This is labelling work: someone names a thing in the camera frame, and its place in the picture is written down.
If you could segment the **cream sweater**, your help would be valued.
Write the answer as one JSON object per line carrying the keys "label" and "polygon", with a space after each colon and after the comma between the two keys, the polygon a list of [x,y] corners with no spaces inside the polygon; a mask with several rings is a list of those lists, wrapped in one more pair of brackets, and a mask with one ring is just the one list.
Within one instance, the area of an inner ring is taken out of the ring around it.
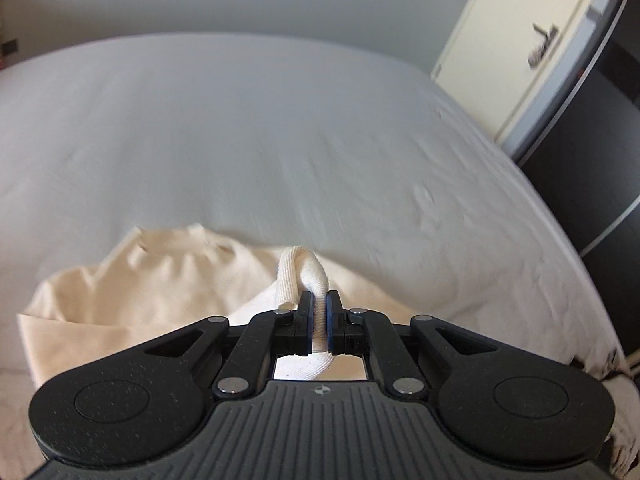
{"label": "cream sweater", "polygon": [[245,245],[204,226],[135,228],[100,262],[58,270],[18,316],[36,386],[54,376],[214,315],[244,323],[297,308],[302,292],[335,288],[351,307],[395,322],[454,296],[449,275],[429,270],[426,298],[407,306],[381,286],[303,246]]}

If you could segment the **grey bed sheet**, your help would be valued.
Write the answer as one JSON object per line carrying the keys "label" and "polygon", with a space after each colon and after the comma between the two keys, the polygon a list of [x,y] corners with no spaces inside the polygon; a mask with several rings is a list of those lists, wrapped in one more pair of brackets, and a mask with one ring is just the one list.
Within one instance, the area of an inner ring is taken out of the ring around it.
{"label": "grey bed sheet", "polygon": [[41,460],[17,315],[130,229],[303,245],[406,306],[605,376],[624,352],[524,174],[424,73],[308,40],[152,35],[1,74],[1,474]]}

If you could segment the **black wardrobe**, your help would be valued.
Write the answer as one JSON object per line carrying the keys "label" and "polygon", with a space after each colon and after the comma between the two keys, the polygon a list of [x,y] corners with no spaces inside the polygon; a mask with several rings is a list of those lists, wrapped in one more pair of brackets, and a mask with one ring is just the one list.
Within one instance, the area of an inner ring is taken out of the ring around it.
{"label": "black wardrobe", "polygon": [[585,265],[626,356],[639,351],[639,0],[590,6],[564,100],[518,159]]}

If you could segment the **cream door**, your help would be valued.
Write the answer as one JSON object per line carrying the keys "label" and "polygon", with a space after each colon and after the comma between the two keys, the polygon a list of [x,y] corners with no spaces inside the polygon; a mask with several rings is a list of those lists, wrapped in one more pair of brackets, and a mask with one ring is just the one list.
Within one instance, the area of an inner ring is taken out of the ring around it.
{"label": "cream door", "polygon": [[[468,0],[432,78],[492,140],[506,144],[591,3],[594,0]],[[541,43],[533,24],[560,30],[536,68],[527,62]]]}

